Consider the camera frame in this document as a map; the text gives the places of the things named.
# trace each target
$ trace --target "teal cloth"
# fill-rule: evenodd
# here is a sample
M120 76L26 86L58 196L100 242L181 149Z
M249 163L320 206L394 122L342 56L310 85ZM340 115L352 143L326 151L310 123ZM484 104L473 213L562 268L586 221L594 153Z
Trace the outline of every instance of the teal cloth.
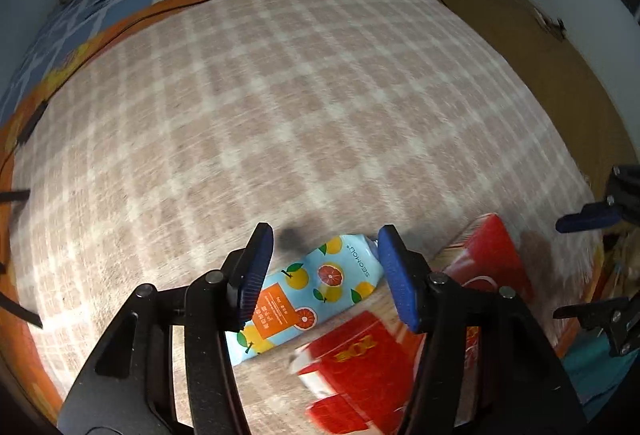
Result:
M607 336L596 334L597 330L581 332L562 360L588 420L611 398L638 355L633 351L610 357Z

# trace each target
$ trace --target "brown floor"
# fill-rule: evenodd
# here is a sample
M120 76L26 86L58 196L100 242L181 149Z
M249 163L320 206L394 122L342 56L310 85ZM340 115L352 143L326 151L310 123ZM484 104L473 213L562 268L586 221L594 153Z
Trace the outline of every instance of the brown floor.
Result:
M442 0L507 59L601 197L613 164L637 163L620 116L581 55L546 33L527 0Z

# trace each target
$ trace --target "striped object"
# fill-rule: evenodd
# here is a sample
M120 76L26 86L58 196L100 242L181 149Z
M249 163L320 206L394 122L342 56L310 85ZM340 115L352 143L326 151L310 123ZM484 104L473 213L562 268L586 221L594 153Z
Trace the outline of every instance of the striped object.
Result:
M437 0L213 0L120 42L51 101L16 155L31 188L11 244L20 301L64 396L142 282L186 285L258 222L272 269L339 233L393 223L433 257L500 214L534 313L590 281L595 233L558 235L591 200L551 121L482 38ZM388 288L235 369L253 433L315 433L289 355L363 309L398 321ZM175 336L177 409L188 419Z

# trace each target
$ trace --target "screw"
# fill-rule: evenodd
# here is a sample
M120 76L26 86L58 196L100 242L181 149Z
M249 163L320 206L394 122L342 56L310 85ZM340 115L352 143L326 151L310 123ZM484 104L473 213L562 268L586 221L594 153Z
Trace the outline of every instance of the screw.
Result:
M500 295L503 298L507 298L508 300L516 297L516 291L514 291L511 287L500 287Z
M215 285L216 283L220 283L224 278L225 278L225 274L222 271L220 271L220 269L209 271L204 277L205 281L212 285Z
M150 283L143 283L136 287L136 296L139 298L146 298L154 291L154 286Z
M429 273L429 281L436 285L442 285L449 280L449 276L444 274L444 272L430 272Z

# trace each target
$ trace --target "black cable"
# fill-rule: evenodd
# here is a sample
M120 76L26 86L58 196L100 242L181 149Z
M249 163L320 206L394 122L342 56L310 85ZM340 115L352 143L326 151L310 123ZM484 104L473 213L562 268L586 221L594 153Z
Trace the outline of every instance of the black cable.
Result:
M80 62L80 64L78 66L76 66L76 68L73 69L73 71L66 77L66 79L64 81L62 81L62 83L60 83L60 85L51 93L51 95L49 95L49 97L44 99L38 105L38 107L33 112L33 114L30 116L30 118L27 119L27 123L24 125L24 127L22 128L22 130L18 134L18 140L15 142L14 146L11 148L11 151L9 152L9 154L4 158L4 161L2 162L2 166L0 166L0 177L2 176L2 170L4 170L4 167L6 166L6 163L9 161L9 157L11 157L11 155L13 155L15 153L15 150L18 147L18 145L26 143L29 140L29 138L31 137L31 134L33 133L33 130L35 129L37 123L40 121L40 119L44 115L44 111L47 109L47 105L49 104L49 101L53 98L54 95L56 95L62 89L63 86L65 86L66 82L69 79L71 79L71 77L73 77L73 75L75 75L75 73L78 70L80 70L80 68L82 68L89 61L91 61L96 56L96 54L102 52L102 50L104 50L105 47L107 47L114 40L116 40L117 38L122 36L122 34L124 34L127 30L129 30L133 26L143 22L144 20L156 17L156 16L161 15L161 14L165 14L166 12L177 11L177 10L181 10L181 9L187 9L189 7L195 7L196 5L200 5L200 4L206 3L207 1L211 1L211 0L192 1L190 3L184 3L182 5L177 5L175 7L162 9L161 11L158 11L158 12L154 12L154 13L151 13L151 14L146 14L146 15L138 18L137 20L132 21L128 25L126 25L124 28L122 28L116 34L114 34L109 40L107 40L99 49L94 50L94 52L92 52L89 56L85 57L85 59L82 60Z

